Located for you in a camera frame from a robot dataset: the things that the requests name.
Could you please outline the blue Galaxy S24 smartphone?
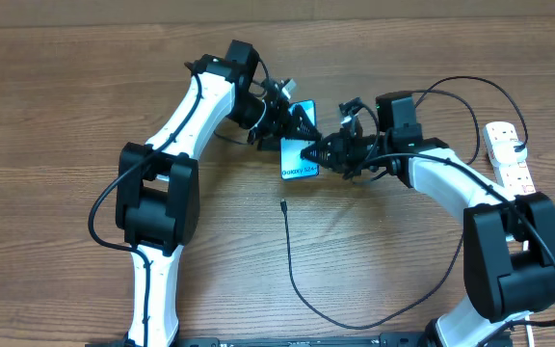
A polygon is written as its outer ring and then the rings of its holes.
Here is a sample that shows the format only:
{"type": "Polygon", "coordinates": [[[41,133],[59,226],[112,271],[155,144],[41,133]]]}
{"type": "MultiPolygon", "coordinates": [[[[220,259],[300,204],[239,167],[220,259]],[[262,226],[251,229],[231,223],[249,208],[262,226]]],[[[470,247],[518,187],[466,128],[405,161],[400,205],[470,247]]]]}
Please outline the blue Galaxy S24 smartphone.
{"type": "Polygon", "coordinates": [[[280,176],[283,180],[304,179],[319,174],[319,165],[301,156],[302,150],[312,144],[312,141],[280,140],[280,176]]]}

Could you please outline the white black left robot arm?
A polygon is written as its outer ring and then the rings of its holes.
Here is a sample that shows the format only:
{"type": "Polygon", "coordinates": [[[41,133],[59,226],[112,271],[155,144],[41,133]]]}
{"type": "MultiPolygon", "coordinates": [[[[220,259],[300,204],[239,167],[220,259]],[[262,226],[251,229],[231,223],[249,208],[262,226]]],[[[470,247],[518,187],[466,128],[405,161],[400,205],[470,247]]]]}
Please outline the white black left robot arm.
{"type": "Polygon", "coordinates": [[[198,160],[218,125],[233,120],[248,141],[317,141],[303,107],[290,102],[292,80],[266,79],[251,92],[262,62],[246,42],[233,41],[222,58],[205,54],[188,65],[188,92],[166,124],[144,144],[119,156],[116,225],[134,266],[134,316],[126,346],[172,346],[178,334],[175,292],[183,248],[199,217],[198,160]]]}

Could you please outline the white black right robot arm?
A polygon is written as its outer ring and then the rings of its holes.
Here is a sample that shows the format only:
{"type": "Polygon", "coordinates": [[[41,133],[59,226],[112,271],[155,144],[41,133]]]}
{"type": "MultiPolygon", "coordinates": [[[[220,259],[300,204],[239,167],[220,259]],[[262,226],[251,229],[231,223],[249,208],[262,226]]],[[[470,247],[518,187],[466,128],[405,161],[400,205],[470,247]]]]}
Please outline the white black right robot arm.
{"type": "Polygon", "coordinates": [[[555,206],[515,195],[426,139],[410,92],[376,99],[377,133],[363,136],[362,103],[340,105],[342,128],[317,136],[302,158],[349,179],[384,169],[462,224],[464,299],[416,335],[420,346],[506,346],[516,326],[555,327],[555,206]]]}

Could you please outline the white charger plug adapter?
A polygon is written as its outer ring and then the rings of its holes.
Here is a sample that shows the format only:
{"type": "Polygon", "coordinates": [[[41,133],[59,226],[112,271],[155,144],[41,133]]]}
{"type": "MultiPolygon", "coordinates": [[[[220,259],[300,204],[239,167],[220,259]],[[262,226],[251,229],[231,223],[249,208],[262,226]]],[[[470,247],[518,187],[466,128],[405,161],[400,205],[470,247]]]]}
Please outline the white charger plug adapter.
{"type": "Polygon", "coordinates": [[[489,147],[489,160],[493,167],[508,167],[526,160],[528,149],[521,141],[496,141],[489,147]]]}

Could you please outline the white power strip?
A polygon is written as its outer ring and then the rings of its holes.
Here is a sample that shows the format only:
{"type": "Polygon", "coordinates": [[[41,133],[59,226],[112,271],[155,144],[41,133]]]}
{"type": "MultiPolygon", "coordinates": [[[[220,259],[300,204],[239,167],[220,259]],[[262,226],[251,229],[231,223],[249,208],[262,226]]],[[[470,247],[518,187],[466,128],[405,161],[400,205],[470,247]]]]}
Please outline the white power strip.
{"type": "Polygon", "coordinates": [[[514,195],[535,193],[534,181],[526,163],[528,150],[515,150],[521,145],[515,126],[505,121],[493,121],[485,125],[483,134],[498,184],[514,195]]]}

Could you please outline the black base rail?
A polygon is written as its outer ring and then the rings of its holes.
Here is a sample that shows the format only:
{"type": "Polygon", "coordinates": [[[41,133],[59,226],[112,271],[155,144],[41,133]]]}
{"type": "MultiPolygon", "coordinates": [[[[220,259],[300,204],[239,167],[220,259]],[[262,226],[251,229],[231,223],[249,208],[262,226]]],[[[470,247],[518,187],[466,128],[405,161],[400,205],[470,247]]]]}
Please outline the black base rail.
{"type": "Polygon", "coordinates": [[[292,337],[219,340],[177,337],[172,347],[437,347],[424,333],[382,333],[377,336],[292,337]]]}

